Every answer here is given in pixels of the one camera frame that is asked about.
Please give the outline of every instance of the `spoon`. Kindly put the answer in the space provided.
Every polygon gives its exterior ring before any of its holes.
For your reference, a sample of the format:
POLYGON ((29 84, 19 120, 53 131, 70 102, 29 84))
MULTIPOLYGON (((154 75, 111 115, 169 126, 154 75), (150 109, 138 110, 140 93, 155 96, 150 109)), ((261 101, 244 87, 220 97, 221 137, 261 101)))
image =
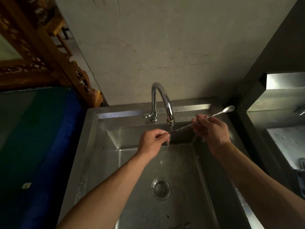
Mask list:
MULTIPOLYGON (((208 116, 206 119, 211 118, 211 117, 214 117, 214 116, 217 116, 217 115, 222 114, 222 113, 228 113, 228 112, 234 111, 234 109, 235 109, 234 106, 233 106, 233 105, 230 105, 230 106, 226 107, 225 109, 223 109, 221 112, 216 113, 216 114, 214 114, 214 115, 212 115, 212 116, 208 116)), ((186 125, 186 126, 184 126, 184 127, 181 127, 181 128, 179 128, 179 129, 176 129, 176 130, 170 132, 170 134, 172 134, 172 133, 174 133, 174 132, 177 132, 177 131, 180 131, 181 129, 185 129, 185 128, 187 128, 187 127, 189 127, 189 126, 191 126, 191 125, 193 125, 193 124, 195 124, 195 123, 198 123, 198 121, 196 121, 196 122, 194 122, 194 123, 191 123, 191 124, 189 124, 189 125, 186 125)))

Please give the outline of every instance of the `person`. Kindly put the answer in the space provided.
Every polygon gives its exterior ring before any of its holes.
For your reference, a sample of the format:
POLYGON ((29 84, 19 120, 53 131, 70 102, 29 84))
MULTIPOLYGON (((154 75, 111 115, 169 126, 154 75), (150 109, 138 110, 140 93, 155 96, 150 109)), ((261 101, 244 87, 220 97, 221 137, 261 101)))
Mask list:
MULTIPOLYGON (((269 177, 231 142, 226 123, 199 114, 193 130, 208 143, 265 229, 305 228, 305 201, 269 177)), ((145 166, 170 140, 161 129, 146 131, 135 155, 86 194, 58 224, 57 229, 112 229, 145 166)))

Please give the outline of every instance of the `second sink faucet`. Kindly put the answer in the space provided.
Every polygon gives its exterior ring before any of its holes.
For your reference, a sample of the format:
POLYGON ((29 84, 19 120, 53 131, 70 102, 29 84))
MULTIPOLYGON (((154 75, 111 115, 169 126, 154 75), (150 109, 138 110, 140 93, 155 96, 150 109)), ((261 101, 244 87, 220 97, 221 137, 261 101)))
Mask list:
POLYGON ((170 127, 173 127, 175 124, 175 119, 173 117, 173 109, 170 104, 170 99, 168 98, 168 95, 167 95, 164 87, 158 82, 154 82, 152 84, 152 111, 151 111, 151 113, 145 114, 144 118, 149 118, 151 122, 158 121, 157 110, 156 110, 156 90, 157 89, 158 89, 158 91, 162 97, 163 103, 165 105, 166 114, 167 114, 167 124, 170 127))

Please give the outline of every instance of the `sink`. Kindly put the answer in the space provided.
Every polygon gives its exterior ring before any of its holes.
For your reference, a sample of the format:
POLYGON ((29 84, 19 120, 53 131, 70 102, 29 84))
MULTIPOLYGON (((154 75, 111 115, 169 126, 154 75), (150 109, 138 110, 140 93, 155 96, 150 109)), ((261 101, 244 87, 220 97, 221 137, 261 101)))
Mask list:
MULTIPOLYGON (((169 131, 163 103, 158 122, 143 118, 151 104, 88 109, 63 200, 59 221, 86 193, 105 180, 137 151, 145 130, 169 131)), ((172 101, 175 126, 196 114, 212 115, 223 108, 217 98, 172 101)), ((226 115, 232 142, 244 150, 226 115)), ((247 228, 249 223, 225 171, 206 143, 191 128, 171 135, 146 166, 115 228, 247 228)))

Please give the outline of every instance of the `drain strainer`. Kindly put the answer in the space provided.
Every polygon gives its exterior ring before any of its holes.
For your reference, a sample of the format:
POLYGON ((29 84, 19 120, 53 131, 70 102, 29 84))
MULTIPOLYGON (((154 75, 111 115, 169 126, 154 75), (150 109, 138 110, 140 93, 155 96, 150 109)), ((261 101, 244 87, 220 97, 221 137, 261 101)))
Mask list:
POLYGON ((170 193, 171 193, 170 182, 166 180, 164 177, 156 178, 152 182, 152 194, 156 199, 160 201, 164 201, 170 197, 170 193))

